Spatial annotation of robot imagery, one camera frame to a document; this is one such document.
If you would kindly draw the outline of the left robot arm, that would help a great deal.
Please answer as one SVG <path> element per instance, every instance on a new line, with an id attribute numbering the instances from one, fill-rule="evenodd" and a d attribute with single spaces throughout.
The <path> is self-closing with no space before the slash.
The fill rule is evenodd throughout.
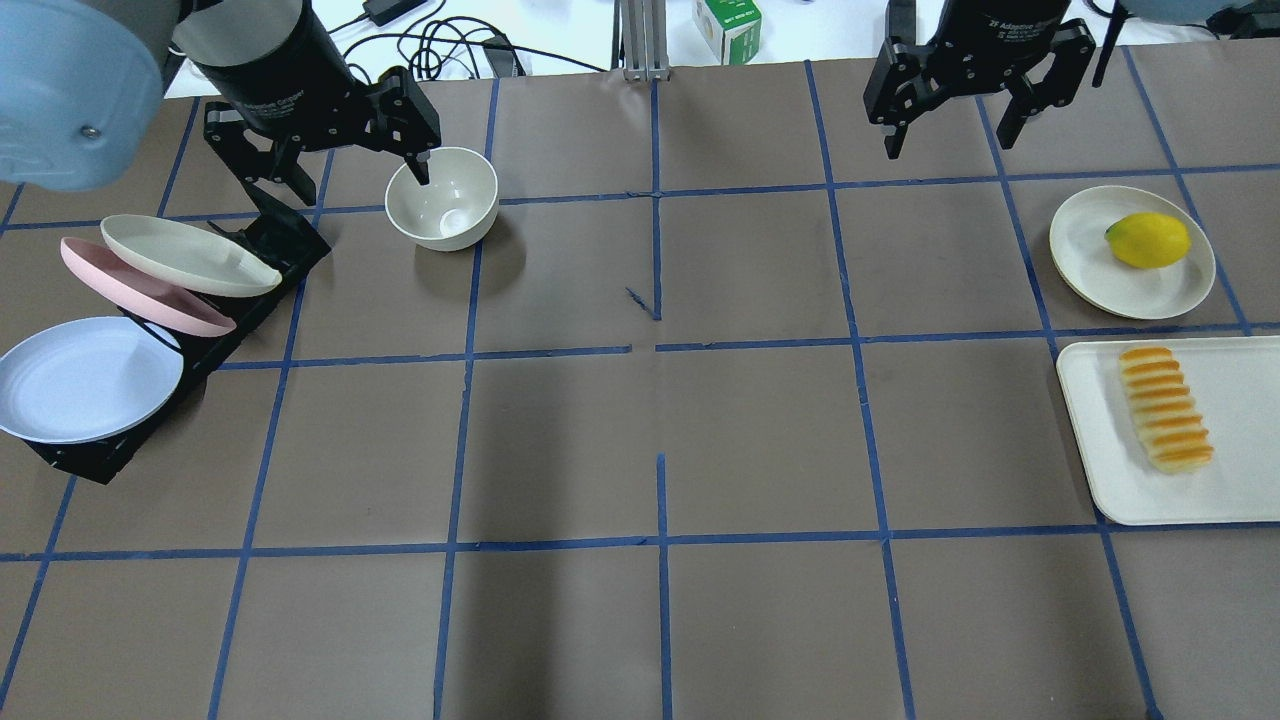
<path id="1" fill-rule="evenodd" d="M 440 118 L 406 67 L 357 79 L 310 1 L 5 1 L 3 179 L 79 192 L 129 167 L 178 47 L 220 94 L 204 137 L 241 182 L 316 184 L 305 152 L 392 152 L 420 184 Z"/>

